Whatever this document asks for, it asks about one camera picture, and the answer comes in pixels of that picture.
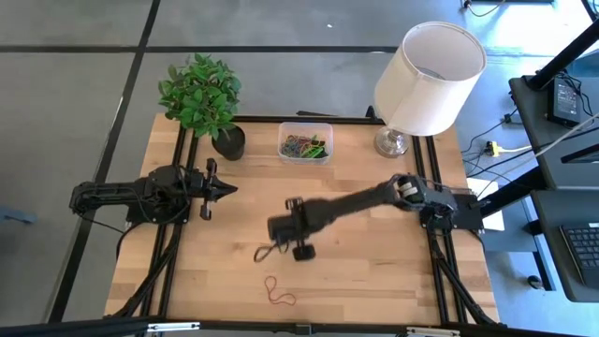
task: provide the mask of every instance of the silver lamp base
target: silver lamp base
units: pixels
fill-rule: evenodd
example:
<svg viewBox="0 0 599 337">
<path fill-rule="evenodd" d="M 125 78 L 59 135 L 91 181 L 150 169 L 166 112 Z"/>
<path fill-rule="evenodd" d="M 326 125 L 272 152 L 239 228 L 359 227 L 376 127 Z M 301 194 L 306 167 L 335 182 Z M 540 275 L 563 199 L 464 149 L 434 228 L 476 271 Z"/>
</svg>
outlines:
<svg viewBox="0 0 599 337">
<path fill-rule="evenodd" d="M 374 136 L 374 149 L 383 157 L 397 158 L 408 151 L 408 143 L 403 133 L 384 126 Z"/>
</svg>

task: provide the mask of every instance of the wooden table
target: wooden table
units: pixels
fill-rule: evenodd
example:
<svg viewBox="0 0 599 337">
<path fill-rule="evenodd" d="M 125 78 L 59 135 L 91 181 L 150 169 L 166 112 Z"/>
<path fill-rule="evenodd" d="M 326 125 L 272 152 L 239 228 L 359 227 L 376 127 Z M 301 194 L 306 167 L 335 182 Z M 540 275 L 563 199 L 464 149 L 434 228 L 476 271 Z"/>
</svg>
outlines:
<svg viewBox="0 0 599 337">
<path fill-rule="evenodd" d="M 338 219 L 313 235 L 316 259 L 295 262 L 291 252 L 273 252 L 253 261 L 255 249 L 270 243 L 267 218 L 285 213 L 285 199 L 335 198 L 387 180 L 394 173 L 416 173 L 412 148 L 386 159 L 373 148 L 377 125 L 334 125 L 334 155 L 325 166 L 283 163 L 276 152 L 278 124 L 241 123 L 244 157 L 226 161 L 207 138 L 200 140 L 196 166 L 218 163 L 218 177 L 239 187 L 212 207 L 212 220 L 199 218 L 201 200 L 183 228 L 171 289 L 168 318 L 266 322 L 353 324 L 439 324 L 426 233 L 415 212 L 380 206 Z M 169 165 L 178 124 L 157 115 L 141 175 Z M 466 186 L 455 129 L 435 137 L 445 184 Z M 425 167 L 428 155 L 424 139 Z M 186 158 L 183 149 L 183 160 Z M 106 313 L 120 309 L 145 277 L 157 226 L 144 224 L 123 242 Z M 454 231 L 460 278 L 492 318 L 497 311 L 480 242 Z M 278 279 L 276 292 L 290 292 L 295 306 L 270 304 L 265 278 Z M 157 312 L 161 281 L 154 289 L 151 313 Z M 456 319 L 446 281 L 450 317 Z"/>
</svg>

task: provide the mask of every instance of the table lamp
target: table lamp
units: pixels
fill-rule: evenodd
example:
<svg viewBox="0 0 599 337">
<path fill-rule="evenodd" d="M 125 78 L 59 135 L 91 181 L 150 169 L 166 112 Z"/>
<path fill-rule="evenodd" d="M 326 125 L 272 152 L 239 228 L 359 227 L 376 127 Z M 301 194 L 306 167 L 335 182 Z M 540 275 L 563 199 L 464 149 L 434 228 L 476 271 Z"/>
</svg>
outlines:
<svg viewBox="0 0 599 337">
<path fill-rule="evenodd" d="M 410 29 L 374 89 L 374 109 L 387 125 L 374 138 L 378 153 L 404 154 L 403 134 L 447 130 L 486 65 L 480 42 L 455 24 L 425 22 Z"/>
</svg>

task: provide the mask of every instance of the gray floor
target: gray floor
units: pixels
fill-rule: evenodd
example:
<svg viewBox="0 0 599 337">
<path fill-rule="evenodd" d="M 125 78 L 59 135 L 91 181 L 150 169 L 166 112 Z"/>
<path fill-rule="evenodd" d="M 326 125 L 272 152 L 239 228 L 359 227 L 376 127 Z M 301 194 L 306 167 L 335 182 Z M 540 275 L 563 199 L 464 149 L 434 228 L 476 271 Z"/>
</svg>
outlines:
<svg viewBox="0 0 599 337">
<path fill-rule="evenodd" d="M 0 0 L 1 45 L 137 45 L 151 0 Z M 457 121 L 460 145 L 513 110 L 507 80 L 532 73 L 590 23 L 582 5 L 510 5 L 485 18 L 444 0 L 170 0 L 158 11 L 150 45 L 398 45 L 425 21 L 453 22 L 483 42 L 489 65 Z M 477 5 L 478 12 L 489 6 Z M 139 175 L 153 116 L 156 83 L 184 54 L 146 54 L 109 181 Z M 240 113 L 297 110 L 361 116 L 389 55 L 350 53 L 215 54 L 238 71 Z M 0 204 L 34 212 L 31 226 L 0 227 L 0 325 L 45 319 L 76 218 L 67 203 L 76 183 L 92 178 L 124 88 L 133 54 L 0 53 Z M 520 127 L 503 126 L 475 143 L 505 148 L 528 144 Z M 485 167 L 494 161 L 481 160 Z M 518 176 L 534 162 L 510 173 Z M 120 208 L 97 219 L 119 226 Z M 94 227 L 67 307 L 66 319 L 100 317 L 108 295 L 118 237 Z M 489 254 L 501 319 L 509 326 L 593 334 L 599 305 L 569 302 L 560 291 L 534 291 L 519 282 L 536 273 L 532 257 Z M 531 310 L 533 303 L 560 308 Z"/>
</svg>

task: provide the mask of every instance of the plastic container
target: plastic container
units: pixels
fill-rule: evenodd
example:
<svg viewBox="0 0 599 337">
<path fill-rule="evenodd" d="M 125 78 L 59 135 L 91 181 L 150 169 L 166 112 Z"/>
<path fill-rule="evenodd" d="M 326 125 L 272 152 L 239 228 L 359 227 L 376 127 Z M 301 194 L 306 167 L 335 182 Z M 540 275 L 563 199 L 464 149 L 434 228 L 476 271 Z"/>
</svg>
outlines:
<svg viewBox="0 0 599 337">
<path fill-rule="evenodd" d="M 292 158 L 281 153 L 281 145 L 288 136 L 312 138 L 314 135 L 316 135 L 317 140 L 325 141 L 325 150 L 329 154 L 328 156 L 324 158 Z M 325 165 L 333 156 L 333 127 L 326 123 L 281 123 L 279 125 L 277 152 L 286 163 Z"/>
</svg>

